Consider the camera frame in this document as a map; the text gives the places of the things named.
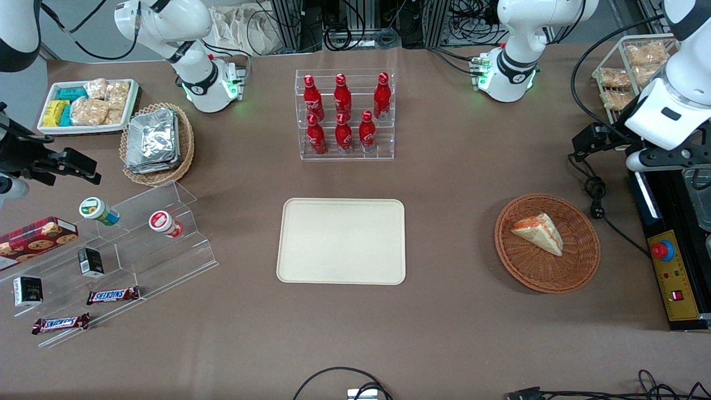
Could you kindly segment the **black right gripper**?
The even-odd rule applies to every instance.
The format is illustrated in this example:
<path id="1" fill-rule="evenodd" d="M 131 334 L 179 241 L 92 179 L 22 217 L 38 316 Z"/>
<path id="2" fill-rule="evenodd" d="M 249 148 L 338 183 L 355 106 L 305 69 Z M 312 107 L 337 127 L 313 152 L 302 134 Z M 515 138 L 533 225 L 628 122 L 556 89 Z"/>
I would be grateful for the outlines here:
<path id="1" fill-rule="evenodd" d="M 24 137 L 2 131 L 2 174 L 36 180 L 47 186 L 55 184 L 56 177 L 53 174 L 78 177 L 93 185 L 100 184 L 102 175 L 96 170 L 96 161 L 72 148 L 64 148 L 59 152 L 48 150 L 45 145 L 52 142 L 54 138 L 45 135 Z M 56 166 L 49 167 L 49 172 L 34 170 L 38 162 L 46 161 L 48 158 Z"/>

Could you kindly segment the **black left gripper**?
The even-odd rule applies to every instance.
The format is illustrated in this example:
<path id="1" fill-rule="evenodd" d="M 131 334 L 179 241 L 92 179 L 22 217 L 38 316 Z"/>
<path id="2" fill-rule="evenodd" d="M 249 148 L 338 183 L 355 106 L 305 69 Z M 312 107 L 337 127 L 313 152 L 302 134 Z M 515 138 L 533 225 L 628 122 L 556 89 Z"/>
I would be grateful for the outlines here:
<path id="1" fill-rule="evenodd" d="M 682 144 L 667 150 L 648 141 L 635 142 L 630 138 L 610 135 L 609 129 L 602 123 L 591 123 L 572 139 L 574 156 L 589 156 L 607 151 L 610 144 L 617 147 L 629 144 L 632 153 L 627 161 L 631 164 L 703 164 L 703 144 L 701 135 L 691 135 Z"/>

